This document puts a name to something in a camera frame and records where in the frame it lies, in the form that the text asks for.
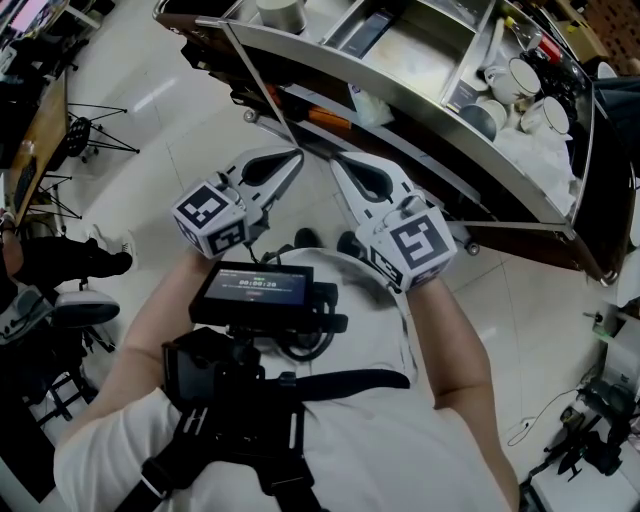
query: sneaker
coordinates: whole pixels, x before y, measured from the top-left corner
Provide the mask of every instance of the sneaker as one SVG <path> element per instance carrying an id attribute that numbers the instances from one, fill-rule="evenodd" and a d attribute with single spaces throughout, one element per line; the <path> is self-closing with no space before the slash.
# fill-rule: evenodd
<path id="1" fill-rule="evenodd" d="M 87 236 L 87 240 L 93 238 L 98 243 L 100 249 L 109 252 L 109 244 L 102 236 L 102 233 L 100 233 L 100 228 L 97 224 L 91 224 L 91 226 L 85 230 L 84 234 Z"/>
<path id="2" fill-rule="evenodd" d="M 302 228 L 296 233 L 293 245 L 296 249 L 319 248 L 322 247 L 322 242 L 315 231 L 310 228 Z"/>
<path id="3" fill-rule="evenodd" d="M 343 254 L 348 254 L 352 258 L 356 258 L 358 260 L 364 256 L 362 246 L 360 245 L 360 242 L 358 242 L 356 234 L 353 231 L 345 231 L 342 233 L 340 240 L 338 240 L 336 250 Z"/>
<path id="4" fill-rule="evenodd" d="M 131 231 L 127 231 L 122 237 L 121 252 L 126 252 L 129 256 L 131 256 L 131 259 L 133 260 L 131 263 L 131 268 L 128 270 L 128 272 L 138 270 L 138 253 L 136 252 L 136 243 L 133 239 L 133 233 L 131 233 Z"/>

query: white mug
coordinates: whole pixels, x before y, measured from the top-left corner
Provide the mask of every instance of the white mug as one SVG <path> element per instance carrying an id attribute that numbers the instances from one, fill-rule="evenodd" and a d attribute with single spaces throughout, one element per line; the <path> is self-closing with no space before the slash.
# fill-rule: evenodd
<path id="1" fill-rule="evenodd" d="M 511 59 L 508 66 L 490 66 L 484 72 L 495 98 L 504 105 L 535 96 L 540 91 L 540 79 L 522 59 Z"/>
<path id="2" fill-rule="evenodd" d="M 547 126 L 557 134 L 565 135 L 569 131 L 569 118 L 560 102 L 547 96 L 527 110 L 520 120 L 522 131 L 534 134 L 540 127 Z"/>
<path id="3" fill-rule="evenodd" d="M 476 102 L 480 108 L 485 110 L 495 121 L 496 130 L 500 131 L 507 122 L 507 111 L 502 104 L 496 100 L 480 99 Z"/>

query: mug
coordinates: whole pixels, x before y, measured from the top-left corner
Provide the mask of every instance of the mug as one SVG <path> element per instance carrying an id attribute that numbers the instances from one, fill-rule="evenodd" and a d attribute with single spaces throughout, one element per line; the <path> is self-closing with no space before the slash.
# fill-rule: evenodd
<path id="1" fill-rule="evenodd" d="M 460 109 L 459 115 L 489 140 L 495 140 L 507 122 L 507 111 L 496 100 L 466 105 Z"/>
<path id="2" fill-rule="evenodd" d="M 546 126 L 557 134 L 565 135 L 569 131 L 569 118 L 560 102 L 547 96 L 533 104 L 520 120 L 522 131 L 534 134 L 540 127 Z"/>
<path id="3" fill-rule="evenodd" d="M 484 109 L 496 123 L 498 131 L 504 128 L 507 123 L 507 111 L 504 106 L 496 100 L 481 99 L 476 102 L 480 108 Z"/>
<path id="4" fill-rule="evenodd" d="M 529 64 L 514 58 L 507 67 L 490 66 L 484 72 L 495 98 L 504 105 L 535 96 L 540 91 L 540 79 Z"/>

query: floor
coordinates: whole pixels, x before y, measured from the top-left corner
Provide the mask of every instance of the floor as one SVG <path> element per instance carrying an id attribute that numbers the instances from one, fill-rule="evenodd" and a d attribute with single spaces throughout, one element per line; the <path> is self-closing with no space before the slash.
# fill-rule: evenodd
<path id="1" fill-rule="evenodd" d="M 170 214 L 184 188 L 243 150 L 282 144 L 243 121 L 227 86 L 188 66 L 179 52 L 182 38 L 152 19 L 154 3 L 120 0 L 69 81 L 70 101 L 129 109 L 103 125 L 142 149 L 139 155 L 105 150 L 86 165 L 68 159 L 61 170 L 74 177 L 61 188 L 61 198 L 84 217 L 67 224 L 71 238 L 82 238 L 87 226 L 97 224 L 114 246 L 126 230 L 137 243 L 137 271 L 91 282 L 122 307 L 107 326 L 116 341 L 185 248 Z M 256 244 L 258 254 L 290 242 L 301 227 L 316 229 L 331 247 L 354 222 L 326 163 L 311 155 L 271 219 L 274 228 Z M 244 248 L 230 257 L 248 258 Z M 522 480 L 542 457 L 574 395 L 547 409 L 523 442 L 508 447 L 507 441 L 521 430 L 523 418 L 535 417 L 556 395 L 574 388 L 591 366 L 597 345 L 591 319 L 582 313 L 596 311 L 599 299 L 581 274 L 487 248 L 476 257 L 461 251 L 444 277 L 489 352 L 501 439 Z M 87 366 L 100 381 L 110 363 L 98 349 Z M 64 423 L 48 424 L 48 435 L 55 439 Z M 15 510 L 65 510 L 56 492 L 38 505 L 6 467 L 0 466 L 0 475 L 0 495 Z"/>

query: hand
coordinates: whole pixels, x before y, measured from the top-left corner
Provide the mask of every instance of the hand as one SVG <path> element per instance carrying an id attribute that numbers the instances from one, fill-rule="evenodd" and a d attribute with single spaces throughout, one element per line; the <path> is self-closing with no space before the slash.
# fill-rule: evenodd
<path id="1" fill-rule="evenodd" d="M 2 219 L 2 230 L 16 228 L 15 217 L 11 212 L 6 211 L 4 208 L 0 208 L 0 219 Z"/>

